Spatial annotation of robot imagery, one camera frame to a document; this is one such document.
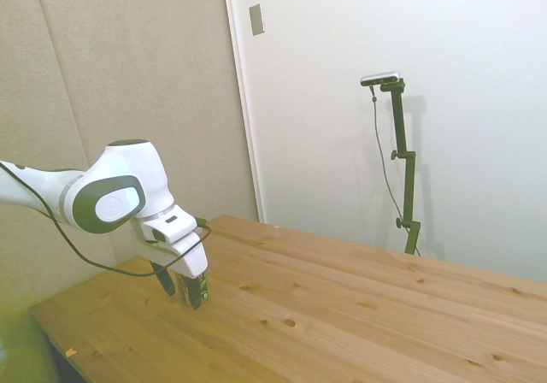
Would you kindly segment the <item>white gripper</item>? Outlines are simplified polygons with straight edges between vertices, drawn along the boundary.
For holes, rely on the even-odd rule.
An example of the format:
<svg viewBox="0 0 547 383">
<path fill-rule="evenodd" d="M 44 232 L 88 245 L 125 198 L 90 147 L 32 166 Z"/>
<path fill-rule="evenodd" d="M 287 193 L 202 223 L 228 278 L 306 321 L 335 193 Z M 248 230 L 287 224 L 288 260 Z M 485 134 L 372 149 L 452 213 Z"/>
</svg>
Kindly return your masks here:
<svg viewBox="0 0 547 383">
<path fill-rule="evenodd" d="M 201 277 L 208 267 L 208 260 L 200 237 L 193 225 L 179 225 L 175 221 L 132 222 L 140 256 L 150 263 L 156 278 L 169 297 L 176 292 L 174 282 L 163 267 L 178 259 L 170 268 L 176 272 L 175 279 L 180 296 L 193 309 L 202 303 Z"/>
</svg>

